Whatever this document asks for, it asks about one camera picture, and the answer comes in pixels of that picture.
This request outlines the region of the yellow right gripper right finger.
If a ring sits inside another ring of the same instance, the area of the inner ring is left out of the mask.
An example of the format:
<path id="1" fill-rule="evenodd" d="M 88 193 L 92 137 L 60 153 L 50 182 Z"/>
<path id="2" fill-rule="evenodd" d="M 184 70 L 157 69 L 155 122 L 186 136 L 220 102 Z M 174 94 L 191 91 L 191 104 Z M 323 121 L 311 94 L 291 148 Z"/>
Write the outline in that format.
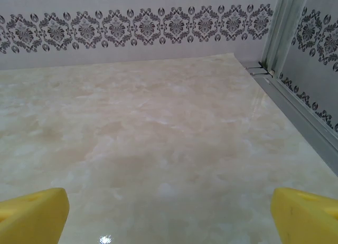
<path id="1" fill-rule="evenodd" d="M 338 200 L 280 187 L 271 215 L 282 244 L 338 244 Z"/>

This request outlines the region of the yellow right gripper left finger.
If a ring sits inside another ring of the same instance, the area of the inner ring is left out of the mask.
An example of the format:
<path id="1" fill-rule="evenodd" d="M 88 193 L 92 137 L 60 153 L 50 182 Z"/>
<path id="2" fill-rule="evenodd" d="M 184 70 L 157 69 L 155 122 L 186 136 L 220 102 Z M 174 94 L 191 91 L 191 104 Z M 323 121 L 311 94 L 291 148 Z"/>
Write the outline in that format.
<path id="1" fill-rule="evenodd" d="M 0 244 L 58 244 L 69 208 L 60 187 L 0 201 Z"/>

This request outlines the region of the aluminium side rail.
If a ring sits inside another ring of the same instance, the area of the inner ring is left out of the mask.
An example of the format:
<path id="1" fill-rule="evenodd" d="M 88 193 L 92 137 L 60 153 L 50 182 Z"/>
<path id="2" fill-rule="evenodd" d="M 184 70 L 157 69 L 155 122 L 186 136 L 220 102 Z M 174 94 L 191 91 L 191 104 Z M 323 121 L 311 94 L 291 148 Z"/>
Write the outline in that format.
<path id="1" fill-rule="evenodd" d="M 268 71 L 258 61 L 241 62 L 251 76 L 258 82 L 274 103 L 293 123 L 313 148 L 332 148 L 338 151 L 338 137 L 324 125 L 320 118 L 278 80 L 273 71 Z"/>

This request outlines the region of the aluminium frame post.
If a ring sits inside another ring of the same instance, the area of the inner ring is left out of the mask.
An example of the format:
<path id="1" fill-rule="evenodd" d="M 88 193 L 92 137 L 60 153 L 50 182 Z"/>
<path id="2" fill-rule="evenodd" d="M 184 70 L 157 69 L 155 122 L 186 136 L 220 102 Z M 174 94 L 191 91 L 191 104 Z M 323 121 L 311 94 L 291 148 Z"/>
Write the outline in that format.
<path id="1" fill-rule="evenodd" d="M 278 76 L 285 63 L 306 1 L 277 0 L 261 58 L 262 66 L 272 78 Z"/>

